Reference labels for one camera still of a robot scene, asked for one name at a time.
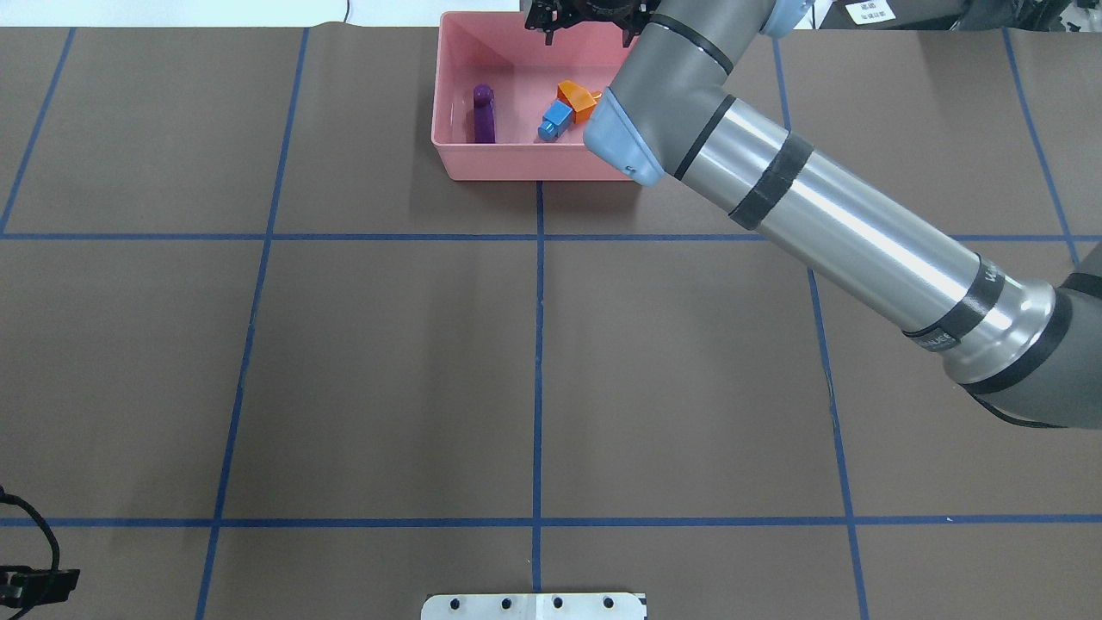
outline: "blue block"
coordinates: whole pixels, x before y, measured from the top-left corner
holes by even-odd
[[[557,140],[571,123],[574,122],[574,108],[555,99],[548,111],[543,112],[543,122],[538,130],[544,142]]]

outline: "black connector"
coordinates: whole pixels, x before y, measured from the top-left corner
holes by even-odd
[[[0,566],[0,605],[24,609],[64,602],[76,589],[79,577],[80,570],[76,568],[51,573],[30,566]]]

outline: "black cable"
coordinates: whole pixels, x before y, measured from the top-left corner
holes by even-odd
[[[994,405],[985,401],[981,401],[980,398],[976,396],[975,394],[969,394],[969,396],[974,399],[975,402],[980,404],[980,406],[991,412],[992,415],[994,415],[996,418],[1005,423],[1013,424],[1014,426],[1023,426],[1025,428],[1067,428],[1066,426],[1057,426],[1055,424],[1045,424],[1042,422],[1024,421],[1020,418],[1011,417],[1004,414],[1003,412],[998,411],[998,409],[995,407]]]
[[[42,515],[39,514],[39,511],[34,510],[34,507],[29,504],[26,500],[20,498],[19,496],[9,496],[8,493],[4,492],[3,487],[0,487],[0,504],[9,504],[12,507],[19,507],[23,509],[23,511],[26,512],[26,514],[31,515],[31,520],[34,521],[34,524],[39,526],[39,530],[42,530],[42,533],[46,535],[46,542],[50,543],[50,577],[46,579],[46,586],[42,589],[42,592],[39,595],[37,600],[31,603],[30,607],[24,607],[23,609],[20,609],[19,611],[15,612],[14,616],[8,619],[8,620],[19,620],[20,618],[26,616],[28,611],[34,609],[34,606],[42,602],[42,599],[45,598],[46,592],[50,591],[51,586],[54,585],[54,578],[57,575],[57,566],[61,564],[62,559],[62,550],[57,545],[57,537],[54,536],[54,532],[53,530],[50,529],[50,524],[46,523],[46,520],[43,519]]]

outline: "white bracket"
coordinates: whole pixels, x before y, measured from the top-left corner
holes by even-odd
[[[437,595],[421,620],[647,620],[646,595]]]

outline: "purple toy figure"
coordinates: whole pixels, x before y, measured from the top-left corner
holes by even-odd
[[[494,130],[494,89],[486,84],[475,86],[475,142],[497,142]]]

